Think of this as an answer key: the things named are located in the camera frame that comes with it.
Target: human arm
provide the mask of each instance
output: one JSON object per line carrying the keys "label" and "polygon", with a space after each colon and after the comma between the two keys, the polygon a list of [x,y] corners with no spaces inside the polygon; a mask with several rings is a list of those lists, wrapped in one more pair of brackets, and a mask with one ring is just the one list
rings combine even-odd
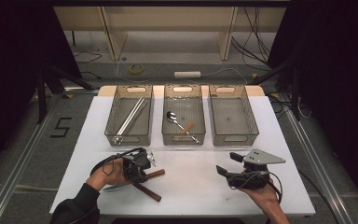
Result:
{"label": "human arm", "polygon": [[275,190],[267,184],[262,189],[239,189],[245,192],[255,202],[255,204],[269,218],[271,223],[286,224],[289,223],[286,214],[283,212]]}
{"label": "human arm", "polygon": [[107,184],[123,183],[128,183],[123,174],[123,160],[107,162],[92,173],[74,199],[67,199],[57,206],[50,223],[98,223],[99,191]]}

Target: white table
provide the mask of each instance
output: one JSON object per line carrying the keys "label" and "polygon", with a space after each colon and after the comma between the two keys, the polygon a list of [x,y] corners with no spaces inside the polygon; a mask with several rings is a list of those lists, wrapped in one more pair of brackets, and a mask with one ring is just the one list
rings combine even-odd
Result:
{"label": "white table", "polygon": [[[163,145],[161,135],[163,97],[161,94],[155,94],[152,143],[145,148],[154,151],[158,166],[146,172],[164,169],[166,174],[151,179],[143,185],[159,194],[162,200],[158,203],[134,186],[127,186],[114,192],[101,191],[98,199],[101,214],[115,217],[260,215],[262,211],[255,203],[239,190],[230,189],[226,179],[219,175],[215,168],[216,165],[220,165],[229,172],[239,173],[243,164],[231,160],[229,152],[236,151],[245,155],[253,147],[286,159],[286,163],[268,166],[268,169],[282,181],[283,212],[288,216],[315,214],[268,97],[251,96],[249,99],[260,131],[252,147],[215,147],[213,145],[206,96],[203,97],[203,103],[207,133],[203,146],[166,147]],[[50,212],[54,211],[58,203],[76,196],[97,162],[118,150],[134,148],[111,147],[103,134],[112,101],[113,97],[94,97]]]}

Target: white power strip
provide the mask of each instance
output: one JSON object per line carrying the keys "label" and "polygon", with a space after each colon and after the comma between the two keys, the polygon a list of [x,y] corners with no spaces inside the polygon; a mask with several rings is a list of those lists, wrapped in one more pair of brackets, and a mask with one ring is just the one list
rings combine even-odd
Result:
{"label": "white power strip", "polygon": [[201,72],[175,72],[175,78],[201,77]]}

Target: black sleeve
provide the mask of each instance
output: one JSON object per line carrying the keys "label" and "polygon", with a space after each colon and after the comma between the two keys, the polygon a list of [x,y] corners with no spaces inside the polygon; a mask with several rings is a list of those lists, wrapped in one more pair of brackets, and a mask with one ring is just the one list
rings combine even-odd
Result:
{"label": "black sleeve", "polygon": [[100,210],[97,199],[100,192],[88,184],[83,184],[74,199],[61,202],[51,217],[50,223],[98,223]]}

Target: metal spoon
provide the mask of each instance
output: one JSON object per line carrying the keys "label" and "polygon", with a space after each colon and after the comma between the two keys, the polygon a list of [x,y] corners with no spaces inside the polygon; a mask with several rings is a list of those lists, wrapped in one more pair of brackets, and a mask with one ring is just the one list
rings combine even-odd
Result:
{"label": "metal spoon", "polygon": [[[181,128],[182,130],[184,129],[184,127],[178,123],[175,113],[173,113],[173,112],[171,112],[171,111],[168,111],[168,112],[167,112],[167,120],[168,120],[169,122],[172,122],[172,123],[177,124],[177,125],[179,126],[179,128]],[[193,135],[191,135],[191,133],[189,133],[189,132],[186,132],[186,133],[187,133],[188,135],[190,135],[191,138],[192,138],[196,143],[200,143],[200,140],[197,139],[196,137],[194,137]]]}

